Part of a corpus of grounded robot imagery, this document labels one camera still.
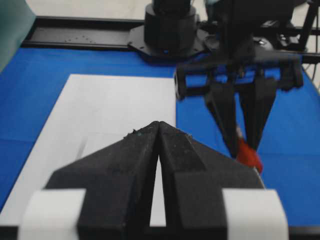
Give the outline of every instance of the blue cloth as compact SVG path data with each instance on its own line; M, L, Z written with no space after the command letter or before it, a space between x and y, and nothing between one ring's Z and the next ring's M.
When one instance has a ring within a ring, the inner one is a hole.
M172 64L144 62L135 52L21 48L0 74L0 209L70 74L172 77ZM267 72L279 77L277 69ZM252 78L248 72L247 79ZM203 76L187 80L204 83ZM244 130L239 97L237 122ZM177 127L229 155L203 97L176 104ZM277 97L258 148L267 187L278 191L290 225L320 224L320 97L304 87Z

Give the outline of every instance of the floor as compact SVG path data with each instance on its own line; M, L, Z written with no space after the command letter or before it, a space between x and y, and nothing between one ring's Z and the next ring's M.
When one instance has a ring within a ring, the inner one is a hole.
M109 19L144 19L145 6L151 0L26 0L34 13L38 16L109 18ZM206 10L202 0L193 2L200 19L205 20ZM308 11L308 4L297 7L292 22L295 26L302 26ZM309 52L316 50L316 37L310 37L307 48ZM307 69L312 77L314 66ZM320 87L320 67L316 71L314 84Z

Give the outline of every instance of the black metal rail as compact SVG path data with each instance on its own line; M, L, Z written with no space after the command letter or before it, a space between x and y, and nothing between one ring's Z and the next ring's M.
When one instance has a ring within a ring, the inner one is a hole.
M47 17L38 16L30 33L22 43L23 48L60 48L80 50L115 50L134 51L128 46L129 33L132 28L144 24L143 20ZM215 25L200 26L214 34ZM255 35L270 37L276 34L297 36L302 27L266 27L255 30ZM320 30L313 28L311 35L320 35ZM320 63L320 55L304 51L292 51L300 54L304 64Z

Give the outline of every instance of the red cloth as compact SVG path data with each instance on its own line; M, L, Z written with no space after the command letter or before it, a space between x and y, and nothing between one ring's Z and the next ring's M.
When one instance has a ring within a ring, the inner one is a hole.
M248 167L255 167L260 174L264 168L256 151L249 147L241 137L238 137L238 155L236 156L236 160Z

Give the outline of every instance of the white sheet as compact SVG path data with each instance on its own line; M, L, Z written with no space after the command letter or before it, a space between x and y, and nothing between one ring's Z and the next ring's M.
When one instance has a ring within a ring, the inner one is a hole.
M152 121L176 125L173 78L70 75L0 214L19 225L32 193L80 157L89 134L126 135Z

